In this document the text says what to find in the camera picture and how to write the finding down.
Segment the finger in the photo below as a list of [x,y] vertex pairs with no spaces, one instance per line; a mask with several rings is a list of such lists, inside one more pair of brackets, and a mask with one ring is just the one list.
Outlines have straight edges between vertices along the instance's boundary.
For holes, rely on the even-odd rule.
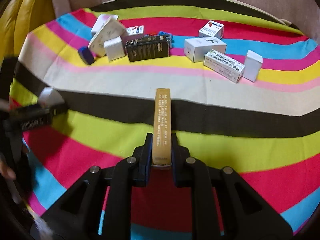
[[6,179],[16,179],[14,171],[0,160],[0,174]]

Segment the silver bolt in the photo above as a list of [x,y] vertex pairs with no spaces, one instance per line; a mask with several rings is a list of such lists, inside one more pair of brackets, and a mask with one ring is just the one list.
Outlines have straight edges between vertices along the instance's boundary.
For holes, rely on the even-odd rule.
[[97,173],[100,170],[100,168],[98,166],[92,166],[90,168],[90,172],[91,173]]
[[127,158],[127,163],[132,164],[132,163],[135,163],[136,161],[137,161],[137,159],[136,159],[135,157],[129,157],[129,158]]
[[231,167],[224,167],[223,172],[225,174],[231,174],[233,172],[233,169]]
[[186,162],[189,164],[194,164],[196,162],[196,159],[194,157],[188,157],[186,158]]

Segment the striped fabric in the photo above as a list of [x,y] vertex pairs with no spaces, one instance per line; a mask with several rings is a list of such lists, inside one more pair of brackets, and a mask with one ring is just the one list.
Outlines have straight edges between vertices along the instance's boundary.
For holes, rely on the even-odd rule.
[[[144,4],[80,9],[28,35],[11,98],[28,105],[53,86],[70,106],[51,127],[24,134],[35,173],[30,207],[44,213],[90,166],[131,155],[152,132],[155,89],[168,87],[179,143],[209,166],[233,167],[297,231],[320,201],[320,46],[250,15]],[[85,65],[77,49],[88,45],[104,11],[126,27],[172,33],[171,56],[134,63],[103,57]],[[225,25],[229,56],[243,62],[251,49],[264,57],[255,83],[233,84],[183,55],[184,39],[210,19]],[[190,190],[175,188],[170,171],[152,170],[148,187],[132,192],[132,239],[189,239],[190,232]]]

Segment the white box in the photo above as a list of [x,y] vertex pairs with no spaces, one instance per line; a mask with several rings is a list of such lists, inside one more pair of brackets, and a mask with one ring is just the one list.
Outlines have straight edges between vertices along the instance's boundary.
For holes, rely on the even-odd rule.
[[122,40],[120,37],[116,37],[112,40],[105,41],[104,49],[110,61],[125,56],[124,49],[122,46]]
[[223,37],[224,25],[214,21],[209,21],[205,26],[199,30],[199,37]]
[[239,81],[244,70],[242,63],[214,49],[205,54],[203,64],[234,83]]
[[115,20],[117,20],[119,17],[118,15],[100,14],[94,26],[91,29],[91,36],[94,36],[97,33],[97,31],[101,29],[103,24],[109,19],[110,16],[112,16]]
[[121,36],[125,31],[125,27],[110,16],[102,28],[93,36],[88,48],[98,56],[103,57],[106,54],[104,42]]
[[192,62],[198,62],[204,60],[204,55],[210,49],[214,49],[224,54],[226,48],[227,44],[216,37],[194,38],[184,40],[183,52]]
[[126,28],[126,33],[122,34],[122,43],[126,45],[127,41],[141,39],[144,36],[144,25]]
[[255,82],[262,66],[263,58],[259,54],[248,50],[247,56],[244,60],[244,72],[243,77]]

